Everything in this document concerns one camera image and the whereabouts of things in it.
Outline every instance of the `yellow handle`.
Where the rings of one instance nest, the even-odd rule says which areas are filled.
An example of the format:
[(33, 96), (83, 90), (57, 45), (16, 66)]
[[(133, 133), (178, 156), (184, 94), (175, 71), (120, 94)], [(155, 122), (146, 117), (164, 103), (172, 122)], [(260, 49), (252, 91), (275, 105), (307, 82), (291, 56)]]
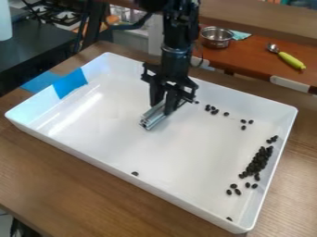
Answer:
[(280, 52), (278, 55), (290, 66), (292, 66), (295, 69), (306, 69), (306, 66), (300, 62), (298, 59), (294, 58), (293, 56), (285, 53), (285, 52)]

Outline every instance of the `blue cloth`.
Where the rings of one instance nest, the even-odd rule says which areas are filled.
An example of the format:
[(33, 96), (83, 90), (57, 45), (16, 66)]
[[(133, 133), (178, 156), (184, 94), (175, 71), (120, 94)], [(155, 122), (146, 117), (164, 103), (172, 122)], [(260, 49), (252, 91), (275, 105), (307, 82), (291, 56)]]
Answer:
[(237, 40), (237, 41), (244, 40), (251, 35), (250, 33), (244, 33), (240, 31), (232, 31), (232, 30), (230, 31), (234, 34), (234, 40)]
[(85, 79), (82, 69), (76, 69), (69, 75), (55, 81), (53, 86), (59, 99), (64, 98), (66, 95), (71, 93), (73, 90), (87, 84), (87, 80)]
[(46, 71), (45, 73), (42, 73), (38, 77), (32, 79), (31, 81), (28, 81), (21, 85), (21, 88), (24, 90), (27, 90), (33, 94), (41, 92), (46, 87), (53, 84), (55, 81), (58, 81), (61, 79), (60, 76), (58, 76), (55, 73), (52, 73), (50, 71)]

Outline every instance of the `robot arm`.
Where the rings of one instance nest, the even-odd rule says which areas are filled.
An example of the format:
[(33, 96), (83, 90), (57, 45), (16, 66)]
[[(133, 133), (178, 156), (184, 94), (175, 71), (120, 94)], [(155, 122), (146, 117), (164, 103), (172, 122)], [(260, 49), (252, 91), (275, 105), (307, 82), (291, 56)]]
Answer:
[(140, 125), (150, 130), (185, 102), (193, 103), (198, 86), (188, 78), (193, 42), (199, 35), (200, 0), (135, 0), (148, 13), (162, 12), (164, 42), (160, 65), (144, 64), (142, 80), (149, 83), (150, 105)]

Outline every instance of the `wooden shelf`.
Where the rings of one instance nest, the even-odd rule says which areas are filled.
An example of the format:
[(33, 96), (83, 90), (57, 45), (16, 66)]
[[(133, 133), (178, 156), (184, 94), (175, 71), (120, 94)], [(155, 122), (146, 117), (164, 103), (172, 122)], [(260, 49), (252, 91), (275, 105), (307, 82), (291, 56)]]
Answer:
[[(108, 0), (135, 8), (129, 0)], [(299, 44), (317, 46), (317, 11), (257, 0), (202, 0), (200, 21)]]

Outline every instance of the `blue tape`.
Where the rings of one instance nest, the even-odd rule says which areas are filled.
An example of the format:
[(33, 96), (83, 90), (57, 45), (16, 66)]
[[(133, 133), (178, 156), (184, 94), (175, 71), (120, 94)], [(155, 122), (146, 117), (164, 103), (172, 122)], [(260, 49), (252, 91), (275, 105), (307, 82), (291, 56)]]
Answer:
[(57, 74), (46, 71), (41, 75), (37, 76), (36, 78), (24, 83), (21, 85), (21, 88), (27, 90), (33, 94), (37, 94), (41, 92), (46, 87), (53, 84), (55, 81), (58, 81), (61, 77)]
[(88, 82), (82, 73), (82, 69), (76, 69), (64, 78), (54, 82), (53, 86), (59, 99), (62, 99), (73, 90), (85, 84), (88, 84)]

